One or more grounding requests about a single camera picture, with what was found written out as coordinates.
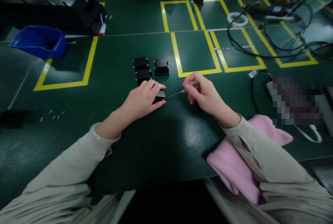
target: blue plastic bin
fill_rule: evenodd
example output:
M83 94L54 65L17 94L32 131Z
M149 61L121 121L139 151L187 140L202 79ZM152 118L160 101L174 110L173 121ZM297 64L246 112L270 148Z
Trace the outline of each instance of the blue plastic bin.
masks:
M25 26L9 45L38 58L57 59L63 56L68 43L65 34L47 26Z

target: white tape roll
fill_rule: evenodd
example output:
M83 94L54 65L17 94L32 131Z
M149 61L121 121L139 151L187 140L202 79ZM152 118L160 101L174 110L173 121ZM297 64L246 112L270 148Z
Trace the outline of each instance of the white tape roll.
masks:
M240 15L239 12L230 13L227 17L227 22L230 24L233 21L231 18L238 17L239 15ZM235 26L235 27L244 27L244 26L247 25L247 23L249 23L249 19L244 14L242 16L240 16L239 18L243 20L243 23L233 22L232 23L233 26Z

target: pink cloth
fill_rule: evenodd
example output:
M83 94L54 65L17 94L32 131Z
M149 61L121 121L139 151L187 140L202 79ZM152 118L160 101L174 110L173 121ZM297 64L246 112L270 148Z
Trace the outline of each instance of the pink cloth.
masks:
M293 140L290 134L277 129L273 125L273 121L267 116L256 115L249 120L249 123L280 146ZM232 193L238 195L241 192L249 202L259 204L260 190L258 189L258 182L229 137L226 137L217 149L208 156L207 162Z

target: green table surface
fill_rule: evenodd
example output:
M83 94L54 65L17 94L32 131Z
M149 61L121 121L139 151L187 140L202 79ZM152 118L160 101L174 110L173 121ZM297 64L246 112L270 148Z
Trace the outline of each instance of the green table surface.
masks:
M184 78L178 76L171 33L165 32L162 19L160 2L169 0L99 1L105 2L108 12L106 36L98 38L86 86L34 91L46 60L11 49L6 42L0 43L0 110L6 110L11 102L12 109L30 110L21 128L0 130L0 208L21 194L26 184L83 136L91 124L102 121L123 103L128 92L137 86L133 58L147 57L151 68L155 59L167 59L170 75L154 76L154 79L166 85L166 95L182 89ZM241 10L237 0L224 2L231 12ZM323 5L317 0L309 0L309 3L315 14L305 37L308 41L332 41L332 23L320 11ZM169 30L175 32L177 39L183 72L215 69L192 3L190 7L198 31L194 31L186 4L165 5ZM227 16L219 2L205 2L199 10L206 29L227 26ZM301 29L300 24L288 26L294 32ZM268 30L280 45L295 44L281 24L270 26ZM270 55L250 24L246 32L260 54ZM240 30L232 34L240 44L249 45ZM256 58L232 48L225 31L216 31L215 35L229 68L258 65ZM52 62L44 85L82 81L93 37L74 40L76 44L69 46L65 57ZM231 108L245 118L255 115L251 80L247 76L250 70L226 72L217 51L214 52L222 72L206 77ZM295 77L302 84L333 84L332 62L316 59L318 64L290 68L280 68L274 59L265 59L264 64L274 77ZM282 62L307 60L303 54ZM258 77L255 96L260 111L273 118L272 102L264 87L266 82L264 76ZM52 120L58 115L59 120ZM333 139L324 126L318 126L323 137L321 144L307 141L293 126L278 128L294 137L284 148L298 161L333 155ZM122 133L121 140L113 146L112 155L94 172L91 186L96 192L107 194L214 176L216 173L207 164L206 157L224 136L213 117L190 105L186 95L175 96Z

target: screwdriver handle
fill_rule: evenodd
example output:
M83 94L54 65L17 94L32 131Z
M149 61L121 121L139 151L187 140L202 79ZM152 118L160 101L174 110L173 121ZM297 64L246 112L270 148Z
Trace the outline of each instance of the screwdriver handle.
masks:
M199 84L199 83L193 84L192 86L193 86L194 88L196 88L196 89L199 89L199 88L200 88L200 84Z

